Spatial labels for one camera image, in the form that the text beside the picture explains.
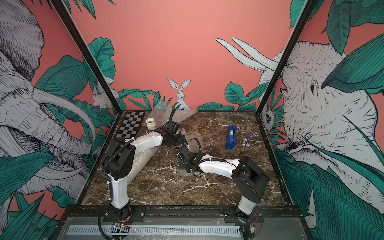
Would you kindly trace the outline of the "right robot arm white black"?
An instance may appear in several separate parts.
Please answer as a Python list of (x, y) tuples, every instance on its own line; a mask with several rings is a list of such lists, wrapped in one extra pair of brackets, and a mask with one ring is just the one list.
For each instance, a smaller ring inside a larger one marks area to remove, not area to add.
[(189, 173), (216, 174), (233, 180), (242, 194), (238, 215), (252, 215), (254, 207), (262, 201), (270, 178), (250, 157), (221, 159), (203, 152), (194, 153), (187, 146), (176, 148), (176, 153)]

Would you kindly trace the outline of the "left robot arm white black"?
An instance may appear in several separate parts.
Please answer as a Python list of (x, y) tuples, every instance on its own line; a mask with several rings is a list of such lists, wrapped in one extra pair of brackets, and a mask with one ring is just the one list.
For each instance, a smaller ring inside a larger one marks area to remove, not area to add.
[(181, 146), (185, 143), (184, 135), (178, 134), (180, 124), (173, 121), (176, 110), (171, 111), (166, 123), (146, 135), (131, 139), (116, 139), (116, 145), (111, 147), (103, 162), (102, 176), (108, 180), (111, 193), (112, 209), (122, 210), (130, 203), (127, 193), (127, 178), (132, 170), (136, 155), (157, 148), (161, 145)]

